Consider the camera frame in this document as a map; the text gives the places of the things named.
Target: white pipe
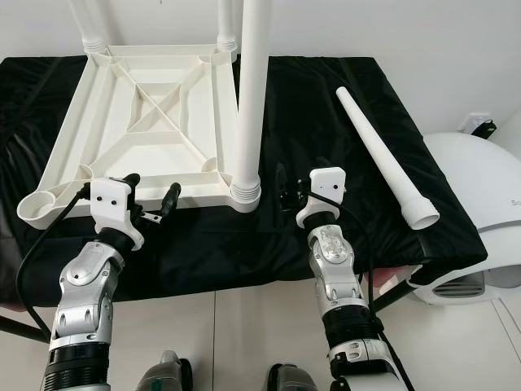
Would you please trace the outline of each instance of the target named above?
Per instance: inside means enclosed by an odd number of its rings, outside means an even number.
[[[239,88],[237,166],[232,196],[241,203],[258,202],[261,195],[259,156],[269,57],[272,0],[245,0],[243,49]]]
[[[401,214],[409,226],[413,230],[422,230],[437,222],[440,214],[432,202],[420,194],[348,91],[340,87],[336,96],[400,203]]]
[[[217,48],[219,51],[229,51],[232,62],[237,59],[237,43],[234,31],[233,0],[219,0],[217,4]]]
[[[107,46],[92,20],[87,0],[68,0],[68,5],[80,30],[85,52],[87,54],[104,52]]]

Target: white wall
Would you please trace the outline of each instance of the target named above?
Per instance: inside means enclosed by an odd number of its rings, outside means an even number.
[[[215,40],[217,0],[92,2],[111,44]],[[374,56],[424,133],[521,105],[519,0],[274,2],[274,55]],[[65,0],[0,0],[0,58],[79,53]]]
[[[490,141],[504,147],[521,160],[521,108],[490,136]]]

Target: white plastic part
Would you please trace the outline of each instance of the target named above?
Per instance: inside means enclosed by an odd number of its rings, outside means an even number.
[[[103,53],[107,50],[107,45],[96,28],[86,2],[87,0],[68,0],[68,5],[80,30],[86,54]]]
[[[136,202],[160,209],[173,182],[178,208],[238,202],[230,184],[238,164],[238,110],[229,52],[215,45],[110,46],[92,54],[36,191],[20,218],[45,229],[85,182],[137,173]],[[69,217],[88,216],[80,200]]]
[[[237,59],[237,43],[235,42],[233,0],[218,0],[217,3],[217,49],[229,51],[232,63]]]
[[[245,0],[239,91],[238,164],[231,192],[240,203],[261,197],[259,157],[269,57],[272,0]]]
[[[330,167],[327,169],[314,169],[309,173],[311,178],[311,192],[329,200],[342,204],[344,199],[345,171],[340,167]],[[339,218],[340,211],[333,205],[317,200],[312,196],[308,197],[308,203],[296,215],[296,224],[304,228],[304,220],[319,212],[332,212],[335,218]]]
[[[478,229],[488,258],[418,287],[414,294],[438,305],[467,304],[521,294],[521,203],[517,203],[521,200],[521,161],[503,148],[468,134],[429,134],[424,142]],[[453,290],[451,297],[433,291],[463,277],[467,282],[482,279],[481,294],[463,297],[456,284],[446,288]]]
[[[130,221],[127,199],[130,186],[108,178],[96,178],[90,183],[90,215],[96,222],[94,229],[113,228],[134,241],[133,251],[139,250],[145,239]]]
[[[401,214],[413,230],[422,230],[437,222],[440,214],[432,202],[420,194],[400,164],[376,133],[364,113],[344,87],[336,91],[342,106],[357,129],[374,162],[401,205]]]

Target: black power cord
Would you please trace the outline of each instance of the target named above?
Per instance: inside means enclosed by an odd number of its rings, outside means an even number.
[[[65,207],[64,210],[61,211],[61,213],[58,215],[57,218],[53,220],[53,222],[46,228],[45,231],[42,232],[42,234],[38,237],[38,239],[34,242],[33,246],[27,251],[27,254],[25,254],[24,260],[20,264],[20,268],[18,269],[18,273],[16,274],[16,293],[18,294],[18,298],[20,299],[20,302],[27,310],[28,314],[31,315],[31,318],[33,318],[34,322],[40,327],[42,330],[43,336],[50,341],[50,330],[47,327],[46,323],[43,321],[42,318],[40,318],[40,315],[36,312],[36,310],[33,308],[30,300],[25,296],[24,291],[24,273],[27,268],[27,265],[31,262],[34,253],[38,250],[40,245],[42,244],[43,240],[50,234],[50,232],[53,230],[53,228],[61,222],[65,216],[68,215],[68,213],[74,208],[74,205],[78,202],[78,200],[81,200],[83,198],[89,199],[90,197],[90,183],[86,183],[81,190],[79,190],[74,198],[72,198],[71,202],[68,203],[68,205]]]
[[[412,383],[410,382],[409,377],[407,376],[407,372],[405,371],[403,364],[401,363],[400,359],[398,358],[398,355],[396,354],[396,351],[392,347],[391,342],[389,342],[389,339],[383,333],[382,321],[380,321],[380,319],[376,316],[376,310],[374,309],[374,293],[373,293],[373,285],[374,285],[374,282],[373,282],[373,279],[374,279],[373,256],[374,256],[374,253],[373,253],[373,249],[371,246],[369,234],[367,233],[367,229],[365,228],[364,224],[362,224],[361,220],[357,217],[357,215],[355,215],[353,212],[351,212],[349,209],[347,209],[342,204],[334,202],[333,200],[330,200],[329,198],[326,198],[322,195],[313,193],[311,191],[307,191],[306,194],[310,197],[313,197],[317,200],[325,202],[326,204],[334,206],[334,207],[344,211],[345,213],[347,213],[354,220],[354,222],[358,225],[358,228],[360,228],[360,231],[364,235],[364,239],[365,239],[366,245],[367,245],[367,254],[368,254],[367,255],[367,258],[368,258],[368,266],[367,266],[368,288],[367,288],[367,290],[368,290],[368,302],[369,302],[368,304],[369,304],[370,316],[373,320],[374,325],[376,326],[376,328],[378,330],[378,334],[379,334],[380,338],[382,338],[383,342],[385,342],[387,344],[387,347],[389,348],[389,353],[391,354],[392,360],[394,361],[396,368],[400,372],[401,378],[403,379],[405,386],[407,387],[407,389],[409,391],[414,391],[414,387],[413,387]]]

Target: power outlet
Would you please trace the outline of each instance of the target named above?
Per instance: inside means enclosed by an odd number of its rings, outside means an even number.
[[[472,112],[458,127],[458,132],[471,134],[478,126],[490,120],[489,112]]]

